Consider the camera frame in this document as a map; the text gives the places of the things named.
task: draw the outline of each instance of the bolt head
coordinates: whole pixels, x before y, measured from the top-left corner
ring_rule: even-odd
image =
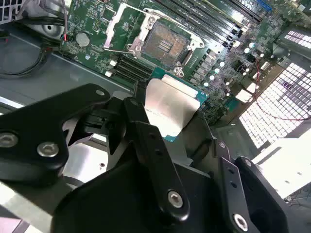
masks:
[[[37,152],[42,157],[53,158],[58,154],[59,148],[54,142],[43,142],[37,147]]]
[[[241,215],[238,215],[238,214],[234,214],[233,215],[233,219],[234,219],[234,222],[237,224],[237,226],[244,232],[247,232],[248,231],[248,225],[247,225],[247,222],[245,221],[245,219],[241,216]]]
[[[246,165],[248,165],[248,166],[252,166],[252,163],[251,163],[249,160],[247,160],[247,159],[245,159],[245,163],[246,163]]]
[[[104,96],[105,95],[105,93],[103,91],[101,91],[101,90],[97,90],[96,94],[98,94],[100,96]]]
[[[183,206],[183,199],[181,198],[180,194],[175,191],[168,193],[168,200],[175,208],[181,208]]]
[[[224,144],[223,142],[219,142],[218,144],[219,144],[219,146],[221,146],[222,148],[225,148],[225,144]]]
[[[136,50],[137,52],[141,51],[141,46],[136,45],[136,46],[135,46],[135,50]]]
[[[0,133],[0,147],[10,148],[18,143],[18,137],[13,133]]]
[[[155,23],[155,22],[156,22],[156,18],[150,17],[150,18],[149,18],[149,22],[150,22],[150,23]]]

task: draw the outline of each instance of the red wire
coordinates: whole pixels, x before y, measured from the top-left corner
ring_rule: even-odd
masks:
[[[256,86],[255,86],[255,93],[254,93],[254,98],[255,98],[255,102],[257,104],[257,106],[259,107],[260,110],[263,111],[263,113],[273,117],[274,119],[280,119],[280,120],[289,120],[289,121],[305,121],[305,120],[310,120],[311,116],[308,118],[302,118],[302,119],[285,119],[285,118],[281,118],[281,117],[277,117],[274,116],[266,111],[263,110],[263,108],[259,105],[258,101],[257,101],[257,84],[259,82],[259,76],[260,76],[260,69],[259,69],[259,61],[257,60],[257,78],[256,78]]]

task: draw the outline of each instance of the black mount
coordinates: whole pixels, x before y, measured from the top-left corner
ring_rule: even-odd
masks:
[[[199,113],[182,132],[192,167],[174,164],[142,102],[88,84],[1,116],[0,134],[17,141],[0,147],[0,179],[53,184],[68,147],[105,134],[108,171],[63,199],[52,232],[307,232],[251,161],[230,161]],[[42,156],[44,142],[57,153]]]

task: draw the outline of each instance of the cable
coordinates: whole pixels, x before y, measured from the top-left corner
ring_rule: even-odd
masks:
[[[62,18],[57,17],[33,17],[33,18],[22,18],[14,21],[14,23],[23,23],[30,25],[54,25],[64,26],[65,22]]]
[[[67,20],[67,10],[66,10],[65,0],[62,0],[62,3],[63,3],[64,23],[65,23],[65,28],[64,28],[64,40],[65,40],[65,41],[68,41],[68,39],[67,39],[68,20]]]
[[[289,121],[306,121],[306,120],[310,120],[311,116],[308,118],[302,118],[302,119],[286,119],[286,118],[281,118],[281,117],[277,117],[274,116],[266,111],[263,110],[263,108],[259,105],[258,100],[257,100],[257,85],[259,82],[259,76],[260,76],[260,69],[259,69],[259,61],[257,60],[257,78],[256,78],[256,86],[255,86],[255,93],[254,93],[254,98],[255,98],[255,103],[257,104],[257,106],[259,107],[260,110],[262,110],[263,113],[273,117],[274,119],[280,119],[280,120],[289,120]]]
[[[29,76],[30,74],[38,71],[43,67],[43,65],[46,63],[47,58],[49,55],[52,53],[52,49],[49,47],[42,46],[41,50],[39,52],[37,60],[29,66],[26,69],[23,69],[17,73],[11,73],[11,72],[6,72],[6,73],[0,73],[0,78],[2,79],[20,79]]]

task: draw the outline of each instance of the metal sheet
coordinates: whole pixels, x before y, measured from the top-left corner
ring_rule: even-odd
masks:
[[[77,144],[69,149],[64,175],[86,183],[106,172],[107,163],[107,152],[85,144]]]
[[[160,79],[152,79],[147,86],[147,116],[163,137],[177,136],[199,107],[199,101]]]
[[[43,233],[48,233],[56,207],[70,191],[63,180],[46,188],[0,181],[0,205]]]

